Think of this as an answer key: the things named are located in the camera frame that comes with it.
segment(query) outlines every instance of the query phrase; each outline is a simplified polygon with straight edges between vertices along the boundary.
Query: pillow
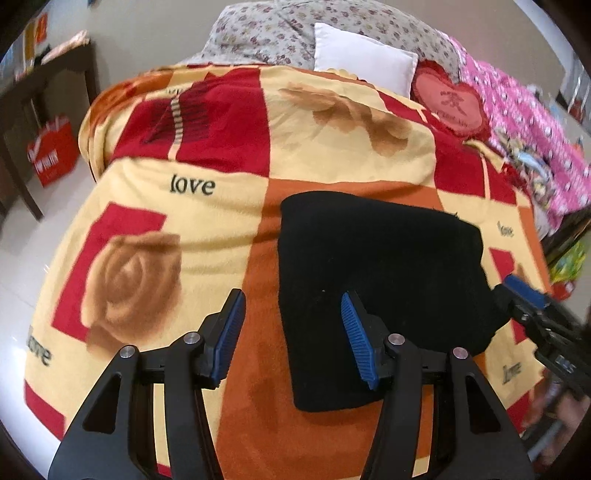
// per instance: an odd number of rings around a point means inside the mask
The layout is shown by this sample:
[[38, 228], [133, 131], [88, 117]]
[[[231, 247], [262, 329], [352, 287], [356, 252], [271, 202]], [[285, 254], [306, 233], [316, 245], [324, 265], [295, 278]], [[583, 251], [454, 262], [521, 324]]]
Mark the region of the pillow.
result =
[[410, 97], [418, 55], [380, 43], [373, 38], [346, 32], [324, 23], [314, 24], [314, 70], [347, 70], [360, 80]]
[[482, 99], [467, 83], [454, 84], [431, 60], [422, 60], [413, 80], [413, 100], [435, 113], [453, 135], [486, 142], [491, 137]]

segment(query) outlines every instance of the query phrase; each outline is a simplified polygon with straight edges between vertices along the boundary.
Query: white pillow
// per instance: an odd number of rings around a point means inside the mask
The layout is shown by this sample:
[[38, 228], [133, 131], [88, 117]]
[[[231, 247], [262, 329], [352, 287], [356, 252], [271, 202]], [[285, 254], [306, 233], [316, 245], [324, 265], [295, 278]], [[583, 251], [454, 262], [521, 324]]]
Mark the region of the white pillow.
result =
[[314, 70], [346, 70], [361, 80], [410, 98], [418, 55], [324, 23], [314, 24]]

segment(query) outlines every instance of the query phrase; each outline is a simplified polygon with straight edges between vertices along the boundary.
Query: rose print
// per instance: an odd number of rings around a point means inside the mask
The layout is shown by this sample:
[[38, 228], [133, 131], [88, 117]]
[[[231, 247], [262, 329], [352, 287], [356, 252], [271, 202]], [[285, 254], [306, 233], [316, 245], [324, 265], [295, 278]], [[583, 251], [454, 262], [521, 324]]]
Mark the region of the rose print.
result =
[[145, 342], [166, 327], [180, 298], [181, 255], [180, 237], [165, 232], [107, 243], [90, 266], [82, 300], [88, 350], [111, 357], [121, 345]]
[[404, 150], [408, 144], [412, 127], [404, 118], [354, 102], [332, 90], [309, 85], [289, 84], [280, 92], [300, 108], [311, 110], [319, 125], [336, 128], [343, 133], [363, 128], [378, 155], [390, 157]]

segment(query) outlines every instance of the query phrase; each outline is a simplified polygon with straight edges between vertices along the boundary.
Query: red shopping bag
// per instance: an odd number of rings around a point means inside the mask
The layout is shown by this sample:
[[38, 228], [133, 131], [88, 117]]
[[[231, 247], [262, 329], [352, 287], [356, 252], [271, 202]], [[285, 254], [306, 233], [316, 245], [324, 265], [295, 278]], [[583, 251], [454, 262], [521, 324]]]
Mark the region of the red shopping bag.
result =
[[37, 139], [27, 146], [27, 154], [44, 187], [70, 173], [80, 152], [67, 117], [47, 122]]

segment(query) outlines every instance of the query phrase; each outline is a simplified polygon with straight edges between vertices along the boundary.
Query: patterned fabric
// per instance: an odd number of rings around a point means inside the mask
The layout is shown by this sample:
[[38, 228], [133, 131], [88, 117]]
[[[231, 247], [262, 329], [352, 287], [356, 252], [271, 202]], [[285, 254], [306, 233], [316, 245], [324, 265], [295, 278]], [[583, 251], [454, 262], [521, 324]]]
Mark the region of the patterned fabric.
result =
[[475, 60], [457, 40], [450, 39], [460, 55], [461, 80], [472, 85], [484, 102], [493, 130], [490, 144], [504, 151], [495, 135], [499, 129], [529, 145], [550, 165], [555, 193], [547, 216], [550, 234], [554, 233], [564, 215], [591, 202], [589, 165], [568, 141], [559, 122], [527, 88], [502, 70]]
[[458, 56], [437, 30], [373, 0], [275, 0], [226, 7], [201, 53], [183, 61], [268, 63], [314, 69], [314, 23], [365, 35], [391, 47], [434, 60], [458, 80]]
[[[175, 67], [101, 93], [79, 138], [100, 181], [41, 289], [31, 335], [49, 354], [28, 354], [29, 407], [62, 437], [122, 345], [167, 346], [241, 287], [247, 314], [228, 378], [204, 392], [224, 476], [359, 475], [380, 403], [294, 407], [277, 304], [283, 199], [331, 190], [450, 212], [480, 228], [490, 286], [515, 272], [550, 288], [530, 203], [497, 172], [502, 160], [440, 128], [409, 99], [285, 66]], [[533, 349], [509, 323], [476, 358], [516, 425], [511, 406], [526, 404], [540, 377]], [[429, 389], [424, 402], [418, 470], [429, 455]], [[161, 387], [154, 405], [168, 472]]]

